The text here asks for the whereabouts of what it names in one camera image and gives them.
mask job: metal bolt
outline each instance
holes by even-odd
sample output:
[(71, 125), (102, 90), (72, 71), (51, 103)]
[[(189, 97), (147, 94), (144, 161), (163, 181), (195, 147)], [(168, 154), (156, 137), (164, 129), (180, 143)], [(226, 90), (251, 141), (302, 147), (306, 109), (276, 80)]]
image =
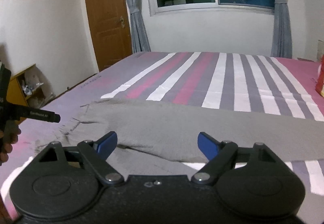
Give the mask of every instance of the metal bolt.
[(110, 173), (105, 176), (105, 179), (109, 182), (116, 182), (121, 179), (121, 175), (118, 173)]
[(210, 175), (207, 173), (204, 173), (204, 172), (194, 174), (193, 177), (195, 177), (195, 179), (198, 181), (206, 181), (206, 180), (210, 179)]
[(154, 186), (154, 184), (152, 182), (146, 182), (146, 183), (144, 183), (144, 186), (152, 187), (152, 186)]

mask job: bed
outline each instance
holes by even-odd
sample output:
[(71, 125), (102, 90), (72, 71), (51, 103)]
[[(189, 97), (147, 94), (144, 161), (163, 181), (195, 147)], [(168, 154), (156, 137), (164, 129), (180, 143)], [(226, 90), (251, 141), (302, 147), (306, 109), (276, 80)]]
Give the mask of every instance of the bed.
[(34, 142), (53, 134), (81, 105), (100, 98), (162, 101), (210, 109), (258, 112), (324, 121), (324, 99), (315, 91), (319, 63), (211, 52), (141, 52), (89, 78), (44, 109), (60, 124), (26, 120), (0, 175), (34, 156)]

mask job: pink stripe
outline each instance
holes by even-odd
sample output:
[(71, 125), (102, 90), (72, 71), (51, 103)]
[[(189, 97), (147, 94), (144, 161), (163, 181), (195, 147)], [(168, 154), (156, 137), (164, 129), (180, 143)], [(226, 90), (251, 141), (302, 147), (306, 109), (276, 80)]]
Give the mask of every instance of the pink stripe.
[(174, 68), (186, 55), (187, 53), (179, 53), (171, 60), (168, 64), (161, 67), (160, 71), (154, 74), (152, 77), (148, 78), (143, 85), (138, 86), (137, 88), (132, 89), (126, 96), (129, 99), (136, 99), (139, 97), (144, 90), (152, 86), (159, 78), (161, 78), (166, 72)]
[(317, 104), (321, 113), (324, 114), (324, 98), (320, 96), (315, 86), (318, 79), (319, 62), (308, 62), (296, 59), (276, 58), (283, 64), (290, 73), (300, 82), (307, 93), (312, 96), (312, 99)]
[(207, 68), (209, 62), (213, 58), (213, 53), (211, 52), (205, 52), (204, 56), (200, 60), (199, 64), (196, 65), (194, 70), (192, 71), (192, 74), (188, 77), (186, 83), (181, 88), (175, 99), (173, 100), (173, 103), (176, 104), (188, 104), (188, 101), (195, 91), (195, 88), (198, 85), (198, 82), (201, 79), (201, 76), (205, 72), (205, 69)]

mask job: curtain tieback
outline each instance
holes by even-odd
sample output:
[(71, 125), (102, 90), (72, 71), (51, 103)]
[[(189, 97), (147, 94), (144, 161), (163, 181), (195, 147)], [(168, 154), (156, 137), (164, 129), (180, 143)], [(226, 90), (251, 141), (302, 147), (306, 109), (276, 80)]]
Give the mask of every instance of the curtain tieback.
[(286, 4), (287, 0), (274, 0), (275, 4)]
[(136, 12), (139, 12), (140, 10), (136, 6), (130, 6), (129, 7), (129, 13), (134, 14)]

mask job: wooden door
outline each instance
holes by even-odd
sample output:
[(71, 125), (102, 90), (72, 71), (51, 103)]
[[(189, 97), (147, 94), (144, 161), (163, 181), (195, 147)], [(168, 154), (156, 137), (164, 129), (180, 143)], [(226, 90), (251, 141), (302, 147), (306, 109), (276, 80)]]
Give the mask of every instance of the wooden door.
[(85, 0), (99, 71), (132, 54), (125, 0)]

